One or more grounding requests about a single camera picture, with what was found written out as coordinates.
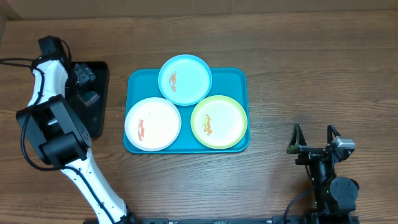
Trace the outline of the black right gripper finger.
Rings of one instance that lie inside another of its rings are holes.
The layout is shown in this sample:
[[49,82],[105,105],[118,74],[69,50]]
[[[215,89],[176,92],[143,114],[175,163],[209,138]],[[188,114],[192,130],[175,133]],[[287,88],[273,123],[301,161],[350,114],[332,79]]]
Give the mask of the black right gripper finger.
[[303,136],[303,132],[299,123],[294,124],[292,137],[287,147],[286,153],[288,154],[300,154],[304,149],[307,148],[307,143]]
[[336,130],[333,124],[327,126],[327,144],[331,146],[340,138],[339,132]]

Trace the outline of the white plate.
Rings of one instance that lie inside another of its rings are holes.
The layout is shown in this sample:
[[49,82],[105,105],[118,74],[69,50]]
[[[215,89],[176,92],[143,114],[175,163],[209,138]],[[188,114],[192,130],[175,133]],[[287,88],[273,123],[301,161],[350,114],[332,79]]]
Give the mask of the white plate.
[[127,113],[124,130],[136,148],[154,152],[169,147],[178,137],[182,119],[170,101],[151,97],[137,102]]

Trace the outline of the light blue plate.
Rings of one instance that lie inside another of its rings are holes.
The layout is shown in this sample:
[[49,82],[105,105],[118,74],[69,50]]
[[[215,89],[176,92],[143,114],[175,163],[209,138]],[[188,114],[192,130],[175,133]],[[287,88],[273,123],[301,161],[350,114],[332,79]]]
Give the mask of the light blue plate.
[[160,69],[158,86],[161,94],[175,105],[197,104],[210,92],[212,72],[200,57],[190,54],[168,59]]

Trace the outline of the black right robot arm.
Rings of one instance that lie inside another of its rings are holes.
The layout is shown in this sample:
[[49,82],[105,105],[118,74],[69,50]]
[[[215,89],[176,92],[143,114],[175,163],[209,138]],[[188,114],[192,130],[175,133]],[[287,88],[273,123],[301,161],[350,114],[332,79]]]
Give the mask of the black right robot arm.
[[338,177],[335,164],[347,160],[354,152],[355,142],[343,138],[330,124],[327,127],[327,144],[323,148],[307,146],[300,125],[296,123],[286,152],[295,154],[297,165],[304,165],[315,197],[314,211],[306,215],[310,223],[354,223],[350,213],[355,211],[359,184],[347,177]]

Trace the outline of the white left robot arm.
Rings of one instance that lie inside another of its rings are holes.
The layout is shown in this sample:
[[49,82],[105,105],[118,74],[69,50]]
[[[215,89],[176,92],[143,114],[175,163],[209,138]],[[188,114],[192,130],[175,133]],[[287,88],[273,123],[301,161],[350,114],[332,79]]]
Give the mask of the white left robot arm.
[[97,166],[92,138],[103,133],[109,70],[105,62],[72,62],[66,42],[39,39],[41,56],[31,63],[34,93],[16,113],[21,149],[35,169],[59,170],[80,190],[98,223],[139,223]]

